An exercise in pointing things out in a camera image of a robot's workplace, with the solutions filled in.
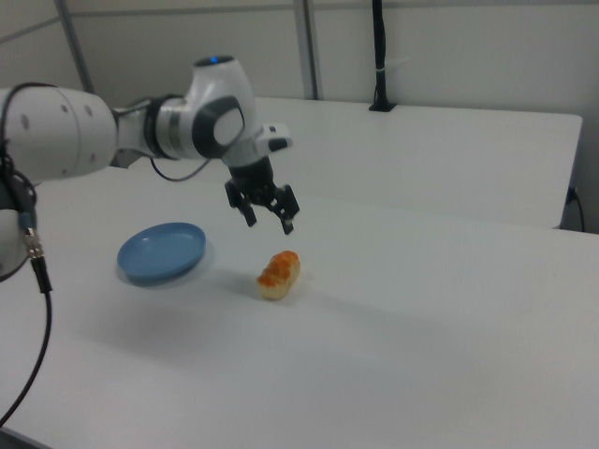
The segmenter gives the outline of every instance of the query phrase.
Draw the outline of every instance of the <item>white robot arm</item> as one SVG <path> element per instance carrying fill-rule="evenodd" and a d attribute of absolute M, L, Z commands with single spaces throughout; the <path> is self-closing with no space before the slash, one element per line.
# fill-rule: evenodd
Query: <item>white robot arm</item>
<path fill-rule="evenodd" d="M 268 158 L 289 147 L 291 138 L 284 125 L 258 119 L 249 81 L 230 56 L 198 61 L 185 97 L 149 98 L 127 109 L 110 109 L 98 96 L 57 87 L 27 87 L 6 107 L 9 95 L 11 90 L 0 90 L 3 152 L 33 182 L 92 173 L 107 166 L 118 149 L 167 159 L 221 159 L 231 172 L 229 204 L 248 225 L 256 222 L 252 205 L 259 205 L 279 217 L 286 234 L 293 230 L 300 208 L 289 186 L 274 185 Z M 18 212 L 29 213 L 33 228 L 36 219 L 24 177 L 3 161 L 0 282 L 26 259 Z"/>

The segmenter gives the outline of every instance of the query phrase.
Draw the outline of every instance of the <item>black mount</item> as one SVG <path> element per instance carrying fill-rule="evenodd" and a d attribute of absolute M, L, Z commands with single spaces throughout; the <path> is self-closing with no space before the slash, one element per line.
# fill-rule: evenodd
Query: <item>black mount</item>
<path fill-rule="evenodd" d="M 390 103 L 387 99 L 387 80 L 385 79 L 386 38 L 382 0 L 373 0 L 373 28 L 376 87 L 374 88 L 373 104 L 369 107 L 369 110 L 389 112 L 395 107 L 396 103 Z"/>

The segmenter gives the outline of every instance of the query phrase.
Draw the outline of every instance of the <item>blue dish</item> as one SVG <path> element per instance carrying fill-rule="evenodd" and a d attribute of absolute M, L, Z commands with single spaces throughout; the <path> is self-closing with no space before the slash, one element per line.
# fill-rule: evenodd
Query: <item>blue dish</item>
<path fill-rule="evenodd" d="M 206 235 L 189 223 L 149 227 L 126 241 L 117 264 L 130 278 L 156 281 L 181 274 L 204 254 Z"/>

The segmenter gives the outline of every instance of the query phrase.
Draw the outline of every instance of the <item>black cable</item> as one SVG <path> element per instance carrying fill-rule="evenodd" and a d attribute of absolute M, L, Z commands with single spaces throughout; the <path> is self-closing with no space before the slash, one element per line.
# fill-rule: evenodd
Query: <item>black cable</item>
<path fill-rule="evenodd" d="M 150 104 L 151 101 L 152 101 L 152 99 L 150 97 L 140 99 L 139 101 L 132 103 L 130 106 L 126 107 L 123 110 L 117 110 L 116 114 L 119 117 L 124 117 L 125 115 L 132 114 L 133 112 L 138 112 L 142 109 L 148 108 L 148 105 Z"/>
<path fill-rule="evenodd" d="M 25 398 L 27 392 L 29 392 L 29 388 L 31 388 L 31 385 L 36 379 L 37 373 L 39 372 L 39 368 L 41 367 L 41 362 L 43 362 L 44 355 L 46 355 L 46 350 L 48 349 L 48 341 L 50 341 L 50 331 L 52 326 L 52 301 L 50 297 L 50 292 L 46 292 L 44 296 L 46 297 L 46 331 L 44 332 L 44 340 L 41 343 L 41 349 L 39 350 L 39 355 L 37 356 L 37 362 L 34 365 L 31 374 L 29 375 L 29 379 L 27 380 L 25 387 L 22 389 L 21 393 L 10 406 L 8 411 L 4 414 L 4 416 L 0 418 L 0 428 L 2 428 L 2 426 L 8 420 L 8 418 L 10 418 L 10 416 L 13 413 L 15 413 L 15 411 L 21 405 L 22 400 Z"/>
<path fill-rule="evenodd" d="M 572 199 L 574 199 L 578 204 L 578 212 L 580 212 L 580 230 L 582 232 L 587 232 L 584 228 L 584 212 L 582 211 L 582 203 L 580 202 L 580 198 L 576 192 L 572 194 Z"/>
<path fill-rule="evenodd" d="M 16 178 L 21 181 L 22 184 L 29 191 L 29 195 L 31 195 L 34 204 L 37 202 L 36 188 L 34 185 L 24 176 L 20 171 L 16 170 L 12 159 L 8 155 L 7 145 L 8 140 L 6 139 L 6 131 L 7 131 L 7 120 L 8 120 L 8 107 L 10 106 L 10 102 L 14 98 L 14 96 L 21 90 L 29 88 L 29 87 L 55 87 L 50 84 L 44 84 L 39 82 L 25 82 L 23 84 L 19 84 L 13 87 L 8 93 L 4 105 L 2 106 L 2 115 L 0 116 L 0 183 L 6 186 L 7 192 L 10 196 L 10 199 L 14 203 L 15 210 L 19 213 L 19 221 L 22 230 L 25 231 L 25 239 L 27 241 L 27 251 L 31 258 L 31 265 L 36 274 L 37 283 L 39 285 L 40 292 L 46 298 L 46 330 L 44 332 L 44 340 L 41 344 L 41 349 L 39 350 L 39 355 L 37 356 L 36 364 L 34 365 L 31 374 L 29 375 L 29 379 L 25 386 L 23 387 L 21 393 L 17 396 L 13 404 L 10 406 L 8 411 L 0 418 L 0 428 L 5 424 L 5 422 L 12 416 L 13 413 L 19 408 L 21 402 L 24 400 L 25 396 L 29 392 L 31 385 L 37 377 L 37 373 L 41 367 L 41 364 L 44 360 L 44 356 L 46 355 L 46 351 L 48 349 L 48 342 L 50 341 L 50 332 L 52 325 L 52 304 L 51 304 L 51 285 L 50 278 L 48 277 L 48 271 L 46 270 L 46 262 L 43 257 L 43 251 L 41 245 L 39 244 L 39 237 L 37 236 L 36 230 L 33 227 L 33 223 L 31 223 L 31 217 L 29 211 L 25 209 L 19 195 L 15 192 L 14 187 L 12 186 L 12 179 Z"/>
<path fill-rule="evenodd" d="M 155 171 L 158 176 L 160 178 L 162 178 L 163 180 L 167 180 L 167 181 L 171 181 L 171 182 L 182 182 L 182 181 L 187 181 L 187 180 L 191 180 L 194 176 L 196 176 L 200 171 L 202 171 L 202 169 L 210 162 L 210 159 L 206 159 L 201 166 L 199 166 L 196 170 L 194 170 L 192 173 L 190 173 L 187 176 L 183 176 L 182 178 L 170 178 L 167 175 L 165 175 L 162 171 L 160 171 L 158 169 L 158 167 L 156 166 L 156 162 L 153 160 L 153 158 L 150 158 L 150 163 L 152 164 L 152 168 L 153 171 Z"/>

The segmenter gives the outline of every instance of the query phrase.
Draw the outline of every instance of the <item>table surface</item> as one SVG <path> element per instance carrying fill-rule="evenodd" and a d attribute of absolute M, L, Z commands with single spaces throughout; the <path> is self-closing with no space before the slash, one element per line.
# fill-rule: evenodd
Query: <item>table surface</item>
<path fill-rule="evenodd" d="M 294 146 L 275 180 L 309 196 L 552 228 L 562 221 L 582 120 L 574 115 L 258 98 Z M 172 176 L 198 161 L 159 161 Z M 151 171 L 148 160 L 132 165 Z M 220 161 L 200 175 L 224 183 Z"/>
<path fill-rule="evenodd" d="M 222 185 L 107 168 L 38 189 L 50 349 L 8 426 L 57 449 L 591 448 L 599 441 L 599 238 L 299 195 L 296 230 L 247 228 Z M 208 251 L 135 286 L 141 229 Z M 295 250 L 281 302 L 254 279 Z M 33 366 L 43 298 L 3 282 L 0 403 Z"/>

